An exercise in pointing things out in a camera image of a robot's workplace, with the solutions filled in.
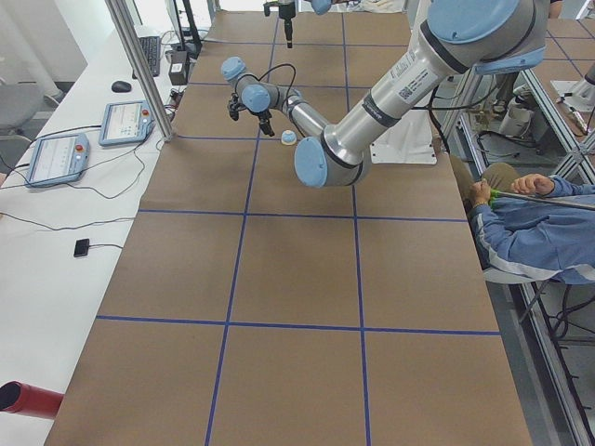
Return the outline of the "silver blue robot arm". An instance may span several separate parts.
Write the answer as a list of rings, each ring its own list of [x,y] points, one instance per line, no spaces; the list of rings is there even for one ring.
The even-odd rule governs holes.
[[[297,16],[297,7],[294,0],[280,0],[278,4],[279,18],[284,23],[284,35],[288,48],[293,47],[293,24],[292,20]],[[338,4],[332,0],[310,0],[311,7],[317,15],[328,12],[331,6]]]
[[[294,153],[298,179],[313,188],[350,186],[371,164],[370,146],[450,75],[517,72],[545,53],[547,1],[432,1],[409,50],[343,118],[329,123],[292,86],[263,83],[238,57],[221,65],[233,94],[229,114],[257,116],[271,133],[271,110],[304,134]]]

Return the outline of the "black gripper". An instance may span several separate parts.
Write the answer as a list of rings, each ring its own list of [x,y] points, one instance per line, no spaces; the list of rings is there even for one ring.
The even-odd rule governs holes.
[[[296,16],[296,4],[294,0],[278,1],[279,18],[284,20],[284,36],[286,46],[293,47],[293,24],[292,19]]]
[[[271,127],[271,123],[270,123],[270,119],[271,119],[271,113],[269,110],[264,110],[264,111],[259,111],[255,114],[255,116],[258,118],[258,125],[260,128],[260,131],[268,136],[268,137],[274,137],[275,133]]]

